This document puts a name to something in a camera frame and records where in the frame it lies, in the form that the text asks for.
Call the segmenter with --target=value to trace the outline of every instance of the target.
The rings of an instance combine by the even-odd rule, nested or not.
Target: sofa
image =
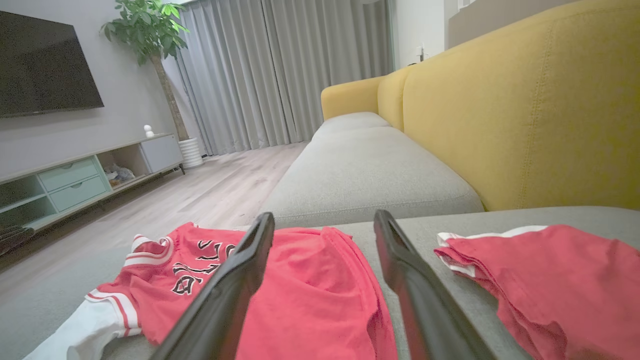
[[[495,299],[438,264],[436,233],[568,224],[640,249],[638,24],[638,1],[584,0],[387,76],[331,86],[326,122],[262,209],[278,227],[353,236],[382,287],[400,359],[410,355],[376,251],[378,208],[400,219],[497,359],[530,359],[495,316]],[[0,304],[2,358],[31,352],[84,294],[113,280],[128,251],[87,257]],[[135,336],[112,341],[103,358],[152,351]]]

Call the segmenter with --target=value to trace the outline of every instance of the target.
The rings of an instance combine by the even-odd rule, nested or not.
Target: tv stand
[[[135,177],[111,185],[103,169],[112,164],[128,168]],[[15,225],[41,231],[177,167],[182,168],[182,154],[176,136],[161,134],[2,178],[0,231]]]

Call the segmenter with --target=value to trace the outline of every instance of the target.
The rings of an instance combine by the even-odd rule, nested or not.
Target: green drawer
[[[58,211],[66,210],[92,197],[98,196],[107,191],[99,176],[84,180],[51,194],[51,200],[58,208]]]
[[[92,158],[62,165],[38,174],[48,192],[98,174]]]

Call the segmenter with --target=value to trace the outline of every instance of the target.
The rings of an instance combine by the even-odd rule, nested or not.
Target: tree
[[[189,135],[184,127],[178,104],[175,102],[173,90],[164,67],[161,56],[167,58],[177,55],[178,48],[187,47],[180,38],[180,31],[189,30],[178,24],[172,17],[180,18],[178,9],[184,9],[178,4],[163,4],[162,0],[115,0],[116,10],[120,10],[120,18],[113,19],[102,25],[101,31],[111,41],[112,38],[127,44],[138,57],[138,65],[143,65],[147,59],[151,60],[164,96],[169,103],[169,109],[178,131],[180,141],[188,140]]]

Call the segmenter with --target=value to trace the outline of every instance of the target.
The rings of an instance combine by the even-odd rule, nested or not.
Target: shirt sleeve
[[[109,301],[85,300],[24,360],[100,360],[104,347],[125,329]]]

